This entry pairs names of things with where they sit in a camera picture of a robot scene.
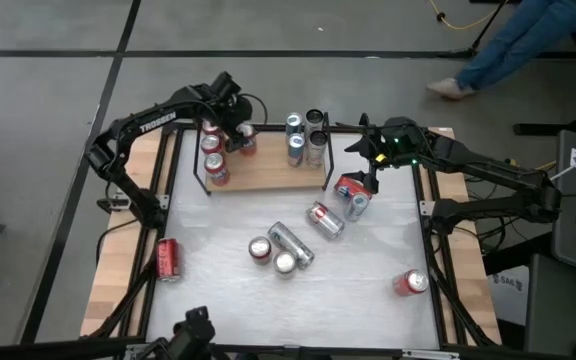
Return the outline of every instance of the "wooden base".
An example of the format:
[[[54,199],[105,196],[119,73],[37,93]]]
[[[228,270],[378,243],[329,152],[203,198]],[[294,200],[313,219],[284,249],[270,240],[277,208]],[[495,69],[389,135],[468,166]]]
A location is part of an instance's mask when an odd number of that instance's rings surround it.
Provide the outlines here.
[[[225,157],[230,181],[224,186],[216,186],[206,176],[206,188],[210,191],[312,188],[322,187],[326,182],[324,165],[311,167],[305,159],[299,167],[288,165],[283,133],[257,134],[257,152],[253,156],[244,156],[236,151],[226,153]]]

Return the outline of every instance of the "upright can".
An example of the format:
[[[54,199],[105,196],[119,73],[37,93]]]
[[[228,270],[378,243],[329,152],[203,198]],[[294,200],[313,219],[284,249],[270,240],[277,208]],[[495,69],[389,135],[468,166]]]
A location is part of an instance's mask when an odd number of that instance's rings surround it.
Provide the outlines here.
[[[319,201],[312,203],[312,206],[306,210],[306,215],[308,220],[329,239],[335,239],[346,227],[339,216]]]
[[[304,159],[304,137],[301,134],[292,134],[288,140],[288,164],[298,167]]]
[[[324,114],[317,109],[308,110],[304,123],[304,137],[306,139],[310,138],[310,134],[312,134],[313,131],[321,130],[323,127]]]
[[[290,140],[290,135],[301,133],[302,124],[301,115],[298,113],[290,113],[286,118],[286,143]]]
[[[273,265],[277,277],[286,280],[295,276],[297,261],[295,257],[288,251],[282,251],[275,255]]]
[[[206,135],[201,140],[201,151],[206,155],[220,153],[223,149],[221,138],[217,135]]]
[[[279,247],[291,253],[297,259],[297,267],[305,269],[315,259],[310,249],[299,240],[281,221],[277,221],[268,230],[268,235]]]
[[[241,155],[252,156],[257,152],[257,133],[255,128],[250,124],[239,124],[237,130],[246,138],[244,141],[244,146],[239,149]]]
[[[173,238],[157,241],[157,280],[172,282],[181,276],[179,270],[179,246]]]
[[[324,151],[328,142],[328,135],[321,130],[313,131],[307,138],[308,164],[321,166],[324,163]]]
[[[344,217],[348,221],[357,221],[363,214],[364,210],[368,207],[370,203],[370,198],[368,195],[358,192],[350,199],[346,204],[346,209],[344,210]]]
[[[417,269],[408,270],[392,279],[395,292],[400,296],[421,294],[428,288],[428,275]]]
[[[212,183],[217,186],[224,186],[230,180],[230,172],[228,172],[226,162],[221,154],[215,153],[206,156],[204,168]]]
[[[257,265],[268,264],[270,262],[271,252],[272,247],[270,246],[270,241],[263,236],[257,236],[250,240],[248,244],[248,253],[252,257],[252,261]]]

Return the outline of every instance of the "gray floor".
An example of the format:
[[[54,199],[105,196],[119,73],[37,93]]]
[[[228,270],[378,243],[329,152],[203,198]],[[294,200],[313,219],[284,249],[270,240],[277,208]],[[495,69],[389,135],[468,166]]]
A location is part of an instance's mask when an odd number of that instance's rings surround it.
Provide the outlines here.
[[[437,3],[457,25],[494,8],[467,0]],[[130,4],[0,0],[0,49],[115,49]],[[287,4],[143,1],[128,48],[427,51],[465,47],[477,32],[446,29],[423,0]],[[503,11],[497,28],[512,8]],[[569,41],[557,46],[569,47]],[[16,341],[110,63],[108,58],[0,59],[0,221],[8,225],[0,234],[0,344]],[[313,107],[344,122],[356,122],[362,112],[377,123],[406,115],[420,125],[452,127],[473,150],[494,157],[525,166],[553,160],[554,139],[515,137],[510,126],[576,118],[576,62],[534,61],[459,103],[426,93],[427,82],[462,66],[405,59],[125,59],[105,125],[227,70],[246,92],[264,99],[273,122]],[[260,109],[255,117],[260,119]],[[107,221],[94,204],[102,192],[103,183],[89,174],[40,329],[42,341],[78,335],[94,276],[95,242]],[[526,235],[543,231],[524,224],[518,229]]]

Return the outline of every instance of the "person's leg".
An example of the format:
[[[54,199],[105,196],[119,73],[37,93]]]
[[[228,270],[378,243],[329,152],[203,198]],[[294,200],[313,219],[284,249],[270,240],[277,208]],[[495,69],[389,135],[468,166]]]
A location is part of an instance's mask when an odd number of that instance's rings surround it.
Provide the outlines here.
[[[459,87],[464,89],[472,86],[477,80],[497,65],[506,51],[515,41],[521,38],[541,19],[544,12],[555,0],[524,0],[503,29],[475,56],[475,58],[457,74],[455,79]]]
[[[576,31],[576,1],[555,0],[542,18],[511,46],[500,64],[470,85],[474,89],[483,89],[499,82],[574,31]]]

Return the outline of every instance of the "shoe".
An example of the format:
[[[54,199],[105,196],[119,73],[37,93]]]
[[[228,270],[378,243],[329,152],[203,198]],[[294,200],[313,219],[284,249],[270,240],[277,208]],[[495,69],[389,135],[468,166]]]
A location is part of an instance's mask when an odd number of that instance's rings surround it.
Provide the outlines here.
[[[470,86],[463,89],[460,88],[459,84],[457,84],[457,80],[453,78],[447,78],[441,81],[430,83],[426,86],[426,88],[436,94],[439,94],[441,97],[450,100],[461,100],[468,95],[476,93],[476,91],[473,90]]]

